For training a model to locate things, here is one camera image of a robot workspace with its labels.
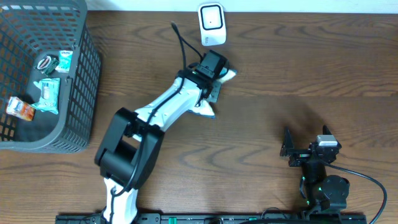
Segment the large white snack bag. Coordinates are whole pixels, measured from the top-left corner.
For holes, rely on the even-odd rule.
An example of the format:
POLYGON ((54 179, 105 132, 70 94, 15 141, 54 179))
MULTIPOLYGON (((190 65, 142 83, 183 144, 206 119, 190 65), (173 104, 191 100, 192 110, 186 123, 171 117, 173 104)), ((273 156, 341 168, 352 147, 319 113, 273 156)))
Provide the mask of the large white snack bag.
POLYGON ((236 74, 236 70, 224 67, 220 73, 219 79, 213 82, 213 89, 209 97, 200 100, 198 104, 196 104, 192 109, 189 110, 189 112, 207 118, 215 118, 215 112, 210 103, 216 103, 218 101, 222 84, 234 78, 236 74))

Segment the teal kleenex tissue pack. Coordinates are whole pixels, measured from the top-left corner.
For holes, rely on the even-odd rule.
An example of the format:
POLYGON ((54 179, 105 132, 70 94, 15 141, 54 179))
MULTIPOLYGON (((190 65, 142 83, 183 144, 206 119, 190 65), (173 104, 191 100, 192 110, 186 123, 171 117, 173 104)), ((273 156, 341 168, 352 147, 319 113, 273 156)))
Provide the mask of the teal kleenex tissue pack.
POLYGON ((73 52, 70 50, 61 50, 58 54, 59 64, 55 68, 61 73, 68 73, 72 63, 73 52))

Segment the teal wet wipe packet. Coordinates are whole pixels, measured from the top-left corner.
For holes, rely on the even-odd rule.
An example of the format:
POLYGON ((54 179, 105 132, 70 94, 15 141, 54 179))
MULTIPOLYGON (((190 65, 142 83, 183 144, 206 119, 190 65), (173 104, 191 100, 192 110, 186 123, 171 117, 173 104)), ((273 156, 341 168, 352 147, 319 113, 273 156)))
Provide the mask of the teal wet wipe packet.
POLYGON ((41 112, 58 114, 60 81, 60 78, 44 78, 38 82, 34 82, 35 87, 40 90, 40 98, 38 102, 31 104, 31 107, 41 112))

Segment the dark green round-label packet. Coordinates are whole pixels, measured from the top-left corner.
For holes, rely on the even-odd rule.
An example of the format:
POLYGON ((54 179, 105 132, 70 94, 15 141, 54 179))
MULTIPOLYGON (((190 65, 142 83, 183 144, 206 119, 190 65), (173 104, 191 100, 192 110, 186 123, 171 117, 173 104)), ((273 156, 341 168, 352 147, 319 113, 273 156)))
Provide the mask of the dark green round-label packet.
POLYGON ((59 61, 53 55, 44 56, 35 67, 40 73, 49 76, 57 67, 59 61))

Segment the orange snack packet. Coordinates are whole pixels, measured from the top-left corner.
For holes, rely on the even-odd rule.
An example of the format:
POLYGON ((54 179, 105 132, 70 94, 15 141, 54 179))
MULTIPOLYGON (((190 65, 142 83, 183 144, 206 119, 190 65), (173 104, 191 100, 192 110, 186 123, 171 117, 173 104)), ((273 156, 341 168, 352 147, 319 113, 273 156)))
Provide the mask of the orange snack packet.
POLYGON ((32 121, 35 114, 35 109, 28 103, 22 101, 16 96, 10 97, 6 113, 15 116, 25 121, 32 121))

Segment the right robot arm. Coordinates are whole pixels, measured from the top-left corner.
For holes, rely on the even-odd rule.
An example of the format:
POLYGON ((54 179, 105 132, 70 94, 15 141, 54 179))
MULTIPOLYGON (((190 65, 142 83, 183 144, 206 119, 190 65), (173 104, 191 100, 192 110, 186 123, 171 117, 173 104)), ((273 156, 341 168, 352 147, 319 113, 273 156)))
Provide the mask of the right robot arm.
POLYGON ((326 174, 326 166, 336 160, 340 149, 341 144, 327 126, 323 126, 323 133, 306 149, 296 148, 289 129, 285 128, 280 156, 289 158, 290 167, 302 170, 299 191, 308 205, 302 212, 304 219, 321 213, 337 215, 346 208, 349 181, 338 175, 326 174))

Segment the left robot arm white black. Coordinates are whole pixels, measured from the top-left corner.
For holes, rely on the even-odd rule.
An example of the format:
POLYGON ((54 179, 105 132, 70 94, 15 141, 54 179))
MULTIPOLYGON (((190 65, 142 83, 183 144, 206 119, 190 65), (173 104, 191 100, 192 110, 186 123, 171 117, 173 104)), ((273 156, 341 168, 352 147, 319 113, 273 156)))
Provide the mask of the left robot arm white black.
POLYGON ((154 168, 166 130, 186 111, 215 115, 201 94, 195 82, 177 77, 147 106, 115 113, 95 155, 107 192, 102 223, 133 222, 138 190, 154 168))

